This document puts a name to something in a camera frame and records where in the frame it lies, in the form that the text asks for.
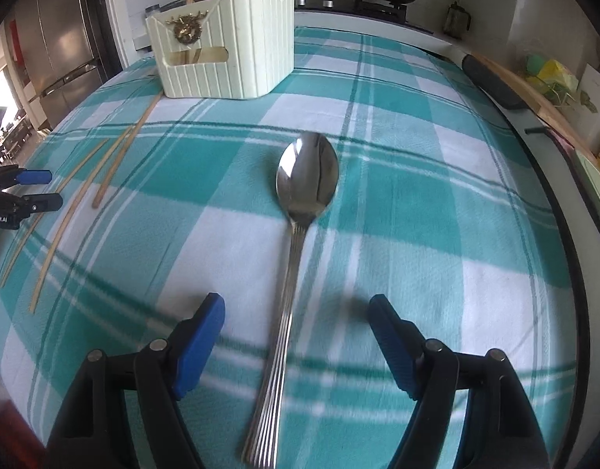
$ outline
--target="gas stove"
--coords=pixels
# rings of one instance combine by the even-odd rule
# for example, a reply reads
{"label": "gas stove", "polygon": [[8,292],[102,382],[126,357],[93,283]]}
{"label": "gas stove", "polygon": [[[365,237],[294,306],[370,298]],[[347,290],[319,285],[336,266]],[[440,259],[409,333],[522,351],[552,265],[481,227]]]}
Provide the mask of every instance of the gas stove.
{"label": "gas stove", "polygon": [[296,10],[357,15],[412,28],[424,34],[433,34],[430,30],[407,21],[406,5],[385,5],[370,0],[354,0],[353,2],[344,0],[296,0]]}

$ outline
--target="refrigerator door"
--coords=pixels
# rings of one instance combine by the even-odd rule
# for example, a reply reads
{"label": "refrigerator door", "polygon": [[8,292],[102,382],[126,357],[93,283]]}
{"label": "refrigerator door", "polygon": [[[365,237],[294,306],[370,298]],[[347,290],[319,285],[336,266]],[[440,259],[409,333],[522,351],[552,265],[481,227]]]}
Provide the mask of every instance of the refrigerator door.
{"label": "refrigerator door", "polygon": [[37,0],[41,29],[55,71],[66,76],[93,59],[80,0]]}
{"label": "refrigerator door", "polygon": [[65,101],[61,89],[49,92],[39,99],[41,108],[46,114],[50,126],[55,129],[57,125],[70,113],[70,108]]}
{"label": "refrigerator door", "polygon": [[52,69],[39,22],[37,0],[18,0],[15,22],[20,38],[22,56],[36,93],[54,84],[58,77]]}
{"label": "refrigerator door", "polygon": [[102,86],[100,71],[95,68],[65,83],[60,91],[63,92],[67,105],[70,107],[70,111],[72,111],[100,86]]}

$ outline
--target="spoon handle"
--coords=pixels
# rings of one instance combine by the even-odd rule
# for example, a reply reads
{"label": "spoon handle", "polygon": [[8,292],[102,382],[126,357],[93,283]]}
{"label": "spoon handle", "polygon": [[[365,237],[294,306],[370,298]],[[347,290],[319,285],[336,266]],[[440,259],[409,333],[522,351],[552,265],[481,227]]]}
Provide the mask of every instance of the spoon handle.
{"label": "spoon handle", "polygon": [[306,238],[306,227],[292,223],[291,249],[287,276],[280,298],[279,317],[274,325],[274,337],[265,366],[265,374],[252,423],[245,441],[242,458],[244,462],[257,468],[276,467],[278,452],[278,430],[280,426],[280,406],[285,383],[287,346],[293,312],[294,296],[300,269],[300,257]]}

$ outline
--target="tablecloth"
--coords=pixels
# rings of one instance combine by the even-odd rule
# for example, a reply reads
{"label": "tablecloth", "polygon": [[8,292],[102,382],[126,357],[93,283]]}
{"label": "tablecloth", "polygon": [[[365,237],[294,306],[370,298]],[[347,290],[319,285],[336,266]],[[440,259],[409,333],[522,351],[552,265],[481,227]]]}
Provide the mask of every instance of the tablecloth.
{"label": "tablecloth", "polygon": [[[241,467],[290,239],[276,166],[300,131],[318,131],[340,180],[302,255],[279,467],[388,464],[414,403],[365,321],[377,293],[455,351],[504,349],[554,455],[573,396],[573,295],[554,215],[513,131],[457,66],[410,45],[297,28],[295,61],[254,100],[162,98],[100,208],[97,184],[83,198],[32,315],[50,242],[102,152],[75,175],[0,287],[0,375],[14,403],[46,442],[89,350],[135,351],[216,291],[226,324],[180,410],[207,467]],[[160,90],[154,59],[111,79],[27,164],[50,169],[52,184],[18,191],[54,191]],[[0,232],[0,275],[29,223]],[[133,436],[149,467],[133,393]],[[441,468],[451,467],[465,404],[459,393]]]}

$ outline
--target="wooden cutting board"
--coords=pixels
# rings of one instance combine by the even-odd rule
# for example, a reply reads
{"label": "wooden cutting board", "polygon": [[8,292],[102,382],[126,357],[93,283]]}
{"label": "wooden cutting board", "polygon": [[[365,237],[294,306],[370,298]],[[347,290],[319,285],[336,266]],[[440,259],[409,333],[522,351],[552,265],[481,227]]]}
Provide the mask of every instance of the wooden cutting board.
{"label": "wooden cutting board", "polygon": [[502,67],[502,65],[497,64],[493,60],[490,60],[479,53],[472,53],[472,55],[490,70],[495,72],[502,81],[510,86],[539,118],[569,141],[575,149],[580,150],[592,164],[596,167],[598,166],[598,161],[591,150],[589,150],[589,147],[571,127],[571,124],[565,119],[561,112],[558,111],[548,99],[516,73],[511,72],[507,68]]}

